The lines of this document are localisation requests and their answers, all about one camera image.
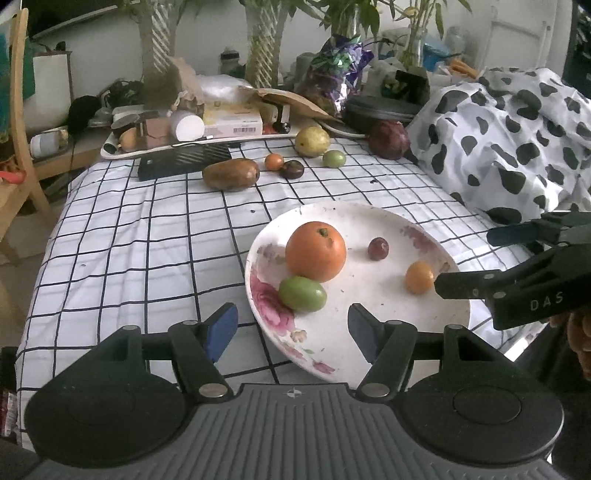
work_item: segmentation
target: green fruit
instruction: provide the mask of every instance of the green fruit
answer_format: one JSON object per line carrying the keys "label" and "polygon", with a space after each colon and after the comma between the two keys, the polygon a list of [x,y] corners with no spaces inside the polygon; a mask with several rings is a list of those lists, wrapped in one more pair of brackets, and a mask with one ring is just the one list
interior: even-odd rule
{"label": "green fruit", "polygon": [[291,277],[279,285],[279,298],[297,312],[317,312],[326,305],[326,292],[318,282],[304,277]]}
{"label": "green fruit", "polygon": [[295,137],[295,149],[302,157],[319,157],[330,147],[330,137],[322,127],[304,128]]}
{"label": "green fruit", "polygon": [[329,150],[322,156],[322,164],[328,168],[341,168],[347,162],[347,156],[339,150]]}

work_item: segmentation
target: human hand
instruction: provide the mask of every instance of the human hand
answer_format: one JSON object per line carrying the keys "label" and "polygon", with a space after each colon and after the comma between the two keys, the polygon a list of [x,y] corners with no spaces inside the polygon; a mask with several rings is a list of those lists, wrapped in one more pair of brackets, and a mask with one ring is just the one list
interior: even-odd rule
{"label": "human hand", "polygon": [[591,305],[550,318],[552,327],[564,322],[568,322],[566,332],[570,348],[579,357],[584,377],[591,380]]}

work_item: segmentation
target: red onion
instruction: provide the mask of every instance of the red onion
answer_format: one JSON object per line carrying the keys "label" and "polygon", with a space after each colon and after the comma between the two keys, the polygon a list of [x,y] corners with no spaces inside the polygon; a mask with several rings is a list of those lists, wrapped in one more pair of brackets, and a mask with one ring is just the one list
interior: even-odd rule
{"label": "red onion", "polygon": [[369,132],[369,149],[379,157],[398,160],[409,148],[408,133],[400,122],[381,120]]}

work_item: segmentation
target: white sheet with black grid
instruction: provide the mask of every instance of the white sheet with black grid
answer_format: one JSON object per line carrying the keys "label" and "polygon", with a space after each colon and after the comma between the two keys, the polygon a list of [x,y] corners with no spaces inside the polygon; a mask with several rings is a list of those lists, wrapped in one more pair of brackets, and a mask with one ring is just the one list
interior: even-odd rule
{"label": "white sheet with black grid", "polygon": [[[233,157],[262,166],[275,152],[307,168],[292,181],[262,171],[256,186],[241,192],[213,192],[201,173],[140,182],[138,160],[100,162],[78,177],[48,242],[18,353],[23,445],[31,447],[23,423],[28,400],[98,342],[123,325],[152,333],[204,320],[227,301],[237,305],[240,327],[217,367],[232,388],[316,381],[264,338],[244,287],[245,258],[257,234],[303,203],[333,199],[397,213],[425,228],[466,271],[504,270],[530,256],[522,247],[491,248],[485,239],[491,224],[409,161],[377,158],[352,140],[333,140],[332,148],[347,154],[341,169],[300,158],[290,140],[243,144]],[[470,328],[504,350],[532,338],[540,325],[497,332],[487,308],[474,301]],[[175,382],[169,362],[151,361],[149,368]]]}

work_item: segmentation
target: orange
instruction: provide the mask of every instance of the orange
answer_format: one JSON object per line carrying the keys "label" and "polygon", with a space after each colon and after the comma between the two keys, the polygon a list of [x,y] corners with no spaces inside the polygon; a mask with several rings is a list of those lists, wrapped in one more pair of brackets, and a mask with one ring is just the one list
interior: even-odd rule
{"label": "orange", "polygon": [[265,159],[265,167],[270,171],[279,171],[284,164],[283,157],[279,153],[271,153]]}
{"label": "orange", "polygon": [[321,283],[335,278],[343,269],[345,260],[345,241],[328,223],[301,225],[285,247],[285,261],[291,273]]}
{"label": "orange", "polygon": [[422,295],[433,288],[433,270],[428,263],[419,260],[408,267],[404,284],[410,293]]}

